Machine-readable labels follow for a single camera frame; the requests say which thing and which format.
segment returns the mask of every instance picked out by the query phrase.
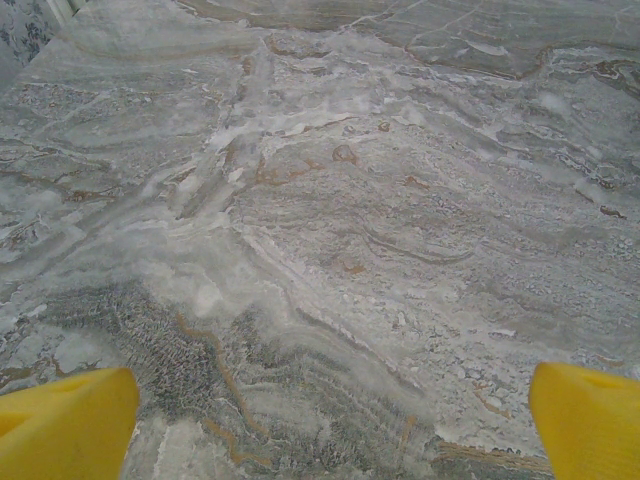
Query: brown vein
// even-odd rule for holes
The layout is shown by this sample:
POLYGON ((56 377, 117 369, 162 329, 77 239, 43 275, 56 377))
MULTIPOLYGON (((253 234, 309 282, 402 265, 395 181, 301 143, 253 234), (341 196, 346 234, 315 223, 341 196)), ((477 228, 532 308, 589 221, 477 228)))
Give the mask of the brown vein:
POLYGON ((344 268, 345 272, 352 275, 357 275, 359 273, 367 271, 367 269, 363 265, 355 265, 354 267, 349 268, 344 262, 342 262, 342 267, 344 268))
POLYGON ((422 183, 418 180, 416 180, 415 177, 413 176, 408 176, 407 179, 404 181, 404 186, 405 187, 409 187, 409 186, 416 186, 416 187, 420 187, 420 188, 424 188, 425 190, 429 189, 429 185, 427 185, 426 183, 422 183))
POLYGON ((233 40, 222 40, 215 43, 203 44, 204 46, 200 46, 198 48, 192 47, 191 50, 186 51, 184 48, 163 48, 163 49, 155 49, 150 48, 146 50, 140 50, 136 53, 125 53, 122 49, 118 49, 117 51, 109 52, 107 50, 98 50, 97 48, 92 48, 92 46, 87 45, 81 41, 78 41, 73 35, 69 35, 66 31, 61 31, 57 37, 70 45, 73 45, 79 51, 93 55, 97 58, 111 58, 116 60, 130 61, 130 62, 139 62, 142 60, 148 60, 153 58, 154 60, 174 60, 174 59, 185 59, 185 58, 195 58, 200 56, 210 56, 214 53, 219 53, 221 55, 227 55, 231 52, 242 52, 242 53, 250 53, 252 50, 252 45, 249 41, 238 41, 234 42, 233 40))
POLYGON ((216 435, 224 438, 227 441, 227 447, 229 448, 229 456, 231 457, 231 461, 236 465, 240 465, 242 462, 246 460, 254 461, 264 467, 271 467, 271 460, 265 457, 260 457, 258 455, 254 455, 253 453, 240 453, 236 450, 237 440, 234 437, 233 433, 229 430, 225 430, 220 425, 215 423, 213 420, 209 420, 208 418, 204 419, 204 424, 216 435))
POLYGON ((87 200, 113 200, 113 195, 109 195, 109 192, 113 192, 116 189, 110 188, 105 190, 104 192, 89 192, 86 190, 75 190, 73 191, 65 201, 67 202, 85 202, 87 200))
POLYGON ((404 457, 404 452, 407 449, 407 443, 409 442, 409 435, 411 435, 411 430, 416 424, 417 417, 415 415, 409 415, 407 418, 407 423, 404 426, 404 430, 402 431, 402 438, 400 439, 400 445, 398 445, 398 461, 401 462, 404 457))
POLYGON ((178 327, 180 327, 180 330, 182 330, 182 332, 185 333, 186 335, 189 335, 190 337, 196 338, 196 339, 208 340, 213 343, 213 346, 216 350, 216 362, 218 363, 218 370, 222 374, 222 378, 224 379, 224 382, 227 384, 227 387, 229 387, 229 390, 231 390, 231 393, 236 399, 236 402, 238 402, 238 406, 240 407, 242 416, 244 417, 245 421, 251 428, 268 437, 269 430, 267 430, 265 427, 263 427, 253 419, 253 416, 251 415, 251 412, 247 407, 247 403, 245 402, 244 397, 240 393, 240 390, 238 390, 236 382, 233 379, 233 375, 231 375, 231 371, 225 365, 222 344, 220 343, 220 340, 218 340, 218 337, 216 336, 216 334, 213 332, 205 332, 205 331, 189 328, 187 326, 186 319, 181 314, 176 315, 176 320, 178 322, 178 327))
POLYGON ((621 367, 624 365, 624 361, 622 360, 614 360, 613 358, 603 357, 602 355, 598 355, 597 353, 596 358, 608 367, 621 367))
POLYGON ((484 398, 482 398, 482 395, 480 395, 480 392, 473 392, 474 395, 476 397, 478 397, 478 399, 482 402, 482 404, 485 406, 485 408, 487 410, 489 410, 491 413, 496 413, 498 415, 502 415, 504 418, 506 419, 511 419, 511 414, 509 413, 509 411, 507 410, 500 410, 497 407, 494 407, 493 405, 491 405, 489 402, 487 402, 484 398))
POLYGON ((405 255, 407 257, 411 257, 411 258, 415 258, 416 260, 420 260, 421 262, 424 262, 428 265, 450 265, 453 263, 458 263, 458 262, 462 262, 468 258, 471 258, 474 254, 473 251, 469 251, 467 253, 463 253, 460 255, 451 255, 451 256, 447 256, 444 255, 442 253, 437 253, 437 252, 428 252, 427 255, 429 255, 430 257, 436 257, 436 258, 429 258, 426 255, 423 254, 418 254, 418 253, 413 253, 410 252, 409 250, 404 250, 402 248, 396 247, 395 245, 392 245, 391 243, 388 243, 386 241, 380 240, 379 238, 377 238, 377 235, 370 229, 366 228, 366 227, 362 227, 362 230, 366 233, 366 239, 368 239, 369 241, 366 242, 367 246, 369 247, 369 249, 375 254, 375 251, 371 248, 371 245, 369 245, 369 242, 378 245, 379 247, 385 248, 387 250, 391 250, 393 252, 399 253, 401 255, 405 255))
POLYGON ((42 357, 36 363, 29 367, 8 367, 0 370, 0 388, 4 388, 9 383, 16 380, 25 380, 32 375, 36 375, 38 377, 38 383, 42 383, 46 381, 46 378, 43 377, 43 374, 47 367, 54 367, 56 378, 62 379, 70 377, 71 375, 75 375, 76 373, 95 370, 97 368, 97 363, 98 362, 89 364, 83 363, 70 372, 64 372, 62 368, 60 368, 60 363, 58 363, 58 360, 56 360, 55 357, 42 357))
POLYGON ((604 205, 600 207, 600 211, 605 215, 609 215, 610 217, 618 217, 618 218, 622 218, 623 220, 627 219, 627 217, 622 215, 619 211, 614 210, 613 208, 606 207, 604 205))
POLYGON ((255 183, 271 185, 273 187, 279 187, 280 185, 285 185, 294 178, 301 177, 311 172, 312 170, 324 170, 326 167, 319 163, 314 162, 313 160, 305 160, 309 166, 309 170, 294 170, 293 172, 289 172, 286 174, 286 179, 279 179, 278 170, 275 168, 267 169, 266 168, 266 160, 264 157, 260 158, 258 162, 258 168, 256 169, 255 183))
POLYGON ((548 474, 552 473, 549 463, 544 458, 525 457, 518 455, 517 453, 509 453, 500 450, 485 452, 484 450, 475 447, 466 447, 464 445, 449 442, 440 443, 438 445, 438 450, 442 453, 434 459, 434 462, 462 458, 492 463, 506 468, 527 469, 548 474))

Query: stone surface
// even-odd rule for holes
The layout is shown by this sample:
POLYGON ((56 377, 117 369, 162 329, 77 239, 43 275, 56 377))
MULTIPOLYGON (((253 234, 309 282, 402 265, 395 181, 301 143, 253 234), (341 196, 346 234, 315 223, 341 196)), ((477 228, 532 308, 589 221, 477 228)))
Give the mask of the stone surface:
POLYGON ((640 364, 639 17, 92 1, 1 100, 1 391, 130 366, 125 478, 550 478, 536 364, 640 364))

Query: yellow plastic tip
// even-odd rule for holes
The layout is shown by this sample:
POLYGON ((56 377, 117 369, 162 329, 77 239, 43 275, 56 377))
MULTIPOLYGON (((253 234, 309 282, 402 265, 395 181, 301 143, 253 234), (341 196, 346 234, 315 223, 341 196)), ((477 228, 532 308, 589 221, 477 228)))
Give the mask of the yellow plastic tip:
POLYGON ((117 479, 138 402, 127 368, 0 396, 0 479, 117 479))
POLYGON ((557 480, 640 480, 640 382, 541 363, 529 405, 557 480))

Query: marble tile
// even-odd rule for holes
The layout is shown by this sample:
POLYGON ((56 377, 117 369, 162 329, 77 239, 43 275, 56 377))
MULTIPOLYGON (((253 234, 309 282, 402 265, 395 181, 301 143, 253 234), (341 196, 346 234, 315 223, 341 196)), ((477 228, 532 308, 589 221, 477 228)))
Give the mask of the marble tile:
POLYGON ((633 2, 96 0, 0 109, 0 393, 128 365, 124 478, 551 478, 640 378, 633 2))
POLYGON ((63 23, 46 0, 0 3, 0 92, 11 85, 18 72, 35 58, 63 23))

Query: gray marble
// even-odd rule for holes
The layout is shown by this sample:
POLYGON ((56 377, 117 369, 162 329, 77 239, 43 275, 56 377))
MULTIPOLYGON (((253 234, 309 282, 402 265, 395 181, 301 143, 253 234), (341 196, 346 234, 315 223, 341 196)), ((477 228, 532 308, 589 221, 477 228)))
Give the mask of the gray marble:
POLYGON ((124 478, 551 478, 535 365, 640 378, 639 48, 628 0, 92 1, 1 100, 0 393, 133 368, 124 478))

